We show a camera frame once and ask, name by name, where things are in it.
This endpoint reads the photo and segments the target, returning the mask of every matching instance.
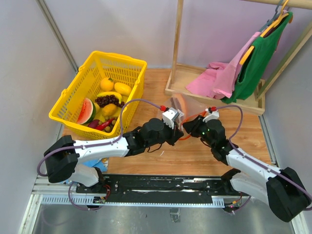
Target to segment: grapes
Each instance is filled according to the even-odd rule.
[[[95,102],[102,108],[108,104],[114,104],[118,107],[123,107],[124,102],[122,101],[121,104],[119,104],[118,98],[115,97],[115,95],[106,95],[104,97],[98,97],[95,99]]]

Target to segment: wooden table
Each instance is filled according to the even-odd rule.
[[[148,69],[145,74],[144,94],[142,98],[162,105],[169,97],[164,95],[170,69]],[[157,109],[145,102],[140,102],[129,130],[142,126],[149,119],[156,117]],[[220,110],[220,120],[229,137],[236,130],[240,113],[232,110]],[[85,140],[65,127],[63,135],[72,135],[73,139]],[[250,155],[270,164],[270,157],[263,137],[258,116],[245,114],[239,133],[233,138]],[[163,144],[160,150],[125,158],[109,159],[110,174],[154,174],[154,175],[189,175],[221,176],[231,167],[218,162],[198,138],[178,141],[175,146]]]

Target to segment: watermelon slice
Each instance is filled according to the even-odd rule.
[[[85,98],[82,104],[80,115],[77,119],[77,124],[90,123],[96,116],[97,110],[93,102]]]

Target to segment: wooden pole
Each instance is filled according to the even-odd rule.
[[[312,36],[312,21],[305,28],[303,33],[300,35],[300,37],[293,44],[293,46],[290,48],[288,53],[281,60],[281,62],[279,63],[275,71],[272,73],[272,75],[266,80],[264,85],[261,87],[261,89],[259,90],[257,94],[256,100],[261,99],[265,95],[265,93],[269,90],[269,88],[273,85],[273,83],[277,80],[277,78],[282,74],[282,72],[291,62],[291,60],[296,56],[296,54],[299,52],[299,50],[302,48],[302,46],[308,41],[308,39],[311,36]]]
[[[279,2],[279,0],[243,0],[243,1],[252,1],[252,2],[272,4],[272,5],[277,5]],[[311,10],[312,9],[312,1],[311,0],[290,0],[287,3],[287,6]]]
[[[175,44],[174,44],[174,56],[172,59],[171,82],[175,80],[176,75],[177,51],[179,48],[183,1],[184,0],[178,0],[177,2],[176,22],[175,22]]]

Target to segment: orange hanger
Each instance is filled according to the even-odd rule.
[[[278,18],[277,18],[275,21],[273,21],[272,24],[271,24],[269,27],[267,27],[266,30],[263,31],[263,33],[260,35],[260,37],[263,38],[272,28],[276,28],[276,27],[280,24],[280,22],[281,22],[286,16],[289,15],[288,13],[283,14],[283,11],[284,11],[284,9],[285,9],[286,4],[288,3],[288,1],[289,1],[289,0],[286,0],[286,1],[284,2],[284,4],[283,4],[283,6],[282,6],[282,9],[281,9],[281,11],[280,11],[280,14],[279,14]],[[239,62],[240,65],[243,65],[243,64],[245,63],[245,61],[246,61],[247,58],[250,56],[250,54],[252,53],[253,50],[254,50],[254,46],[252,45],[251,47],[249,47],[249,49],[247,50],[247,52],[244,54],[244,56],[243,56],[242,59],[240,60],[240,62]]]

